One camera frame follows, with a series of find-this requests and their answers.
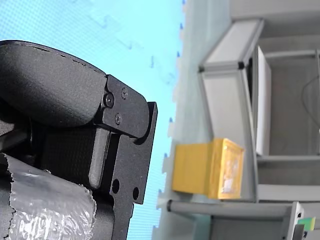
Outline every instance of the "black metal bracket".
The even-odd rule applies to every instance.
[[[149,125],[146,99],[112,75],[106,86],[94,123],[115,133],[142,138]]]
[[[110,137],[101,190],[113,198],[112,240],[127,238],[133,203],[144,203],[158,116],[157,104],[149,102],[148,109],[149,124],[143,138],[133,141],[126,135],[114,134]]]

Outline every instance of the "blue foam mat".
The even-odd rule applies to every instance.
[[[24,40],[75,55],[112,74],[158,105],[158,121],[143,205],[135,205],[127,239],[150,240],[168,126],[175,119],[172,92],[182,53],[182,0],[2,0],[0,40]]]

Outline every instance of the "metal shelf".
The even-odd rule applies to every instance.
[[[167,207],[178,214],[211,215],[211,239],[219,240],[254,240],[257,236],[292,240],[298,219],[304,217],[304,209],[298,202],[208,204],[171,200]]]

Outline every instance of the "white wall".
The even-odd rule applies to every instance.
[[[319,0],[230,0],[230,14],[265,19],[263,38],[320,34]]]
[[[230,0],[232,18],[320,11],[319,0]]]

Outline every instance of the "yellow box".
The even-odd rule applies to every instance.
[[[239,199],[244,150],[226,138],[209,143],[178,144],[172,189],[211,199]]]

